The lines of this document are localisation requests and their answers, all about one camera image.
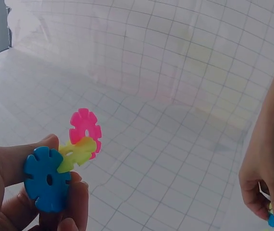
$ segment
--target pink plastic disc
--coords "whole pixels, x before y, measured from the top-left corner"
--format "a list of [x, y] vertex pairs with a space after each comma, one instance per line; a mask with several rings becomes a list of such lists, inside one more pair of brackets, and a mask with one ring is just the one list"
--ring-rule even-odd
[[96, 125], [98, 119], [93, 112], [87, 108], [80, 108], [78, 112], [74, 112], [71, 117], [71, 125], [75, 128], [69, 130], [70, 141], [72, 144], [78, 143], [83, 137], [91, 137], [97, 143], [97, 149], [92, 153], [90, 158], [95, 158], [96, 154], [100, 152], [101, 142], [99, 138], [102, 137], [102, 132], [99, 125]]

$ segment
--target blue plastic disc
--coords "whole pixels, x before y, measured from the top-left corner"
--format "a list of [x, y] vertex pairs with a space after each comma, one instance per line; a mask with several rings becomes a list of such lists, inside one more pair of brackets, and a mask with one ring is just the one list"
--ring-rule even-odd
[[40, 211], [58, 213], [65, 209], [67, 181], [71, 180], [71, 174], [57, 172], [62, 161], [63, 157], [56, 149], [38, 147], [25, 162], [24, 173], [28, 176], [24, 181], [25, 189]]

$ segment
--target white floor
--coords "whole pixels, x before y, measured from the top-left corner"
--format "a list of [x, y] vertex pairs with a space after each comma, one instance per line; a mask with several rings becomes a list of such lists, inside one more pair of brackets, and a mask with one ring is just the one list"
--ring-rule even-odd
[[103, 134], [76, 169], [88, 231], [218, 231], [274, 71], [274, 1], [24, 3], [0, 54], [0, 145], [65, 142], [87, 107]]

